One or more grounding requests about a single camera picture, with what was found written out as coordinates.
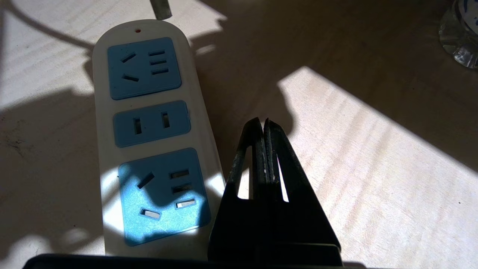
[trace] power strip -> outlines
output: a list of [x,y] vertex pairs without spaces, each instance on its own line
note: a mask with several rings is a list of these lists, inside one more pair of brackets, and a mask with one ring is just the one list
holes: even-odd
[[185,35],[118,25],[93,72],[106,254],[206,260],[224,178]]

